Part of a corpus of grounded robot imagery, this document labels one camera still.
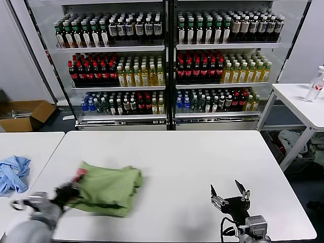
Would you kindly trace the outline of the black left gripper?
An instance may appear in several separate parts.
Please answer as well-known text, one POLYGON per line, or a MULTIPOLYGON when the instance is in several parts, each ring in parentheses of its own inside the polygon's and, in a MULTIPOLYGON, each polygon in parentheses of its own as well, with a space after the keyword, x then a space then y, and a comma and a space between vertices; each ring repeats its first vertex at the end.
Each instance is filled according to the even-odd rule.
POLYGON ((53 202, 56 204, 67 204, 71 199, 79 197, 79 190, 73 183, 65 183, 60 187, 55 188, 55 197, 53 202))

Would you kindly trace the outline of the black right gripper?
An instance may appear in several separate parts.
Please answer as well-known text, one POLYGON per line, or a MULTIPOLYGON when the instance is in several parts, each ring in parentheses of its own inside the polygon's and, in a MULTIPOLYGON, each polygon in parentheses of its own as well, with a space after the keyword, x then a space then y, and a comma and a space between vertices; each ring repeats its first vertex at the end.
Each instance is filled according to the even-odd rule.
POLYGON ((213 185, 211 184, 211 203, 215 207, 221 207, 221 212, 224 214, 229 214, 233 220, 245 220, 249 217, 248 209, 250 208, 250 190, 246 190, 245 187, 235 180, 236 186, 241 193, 240 196, 230 197, 223 199, 220 197, 213 185))

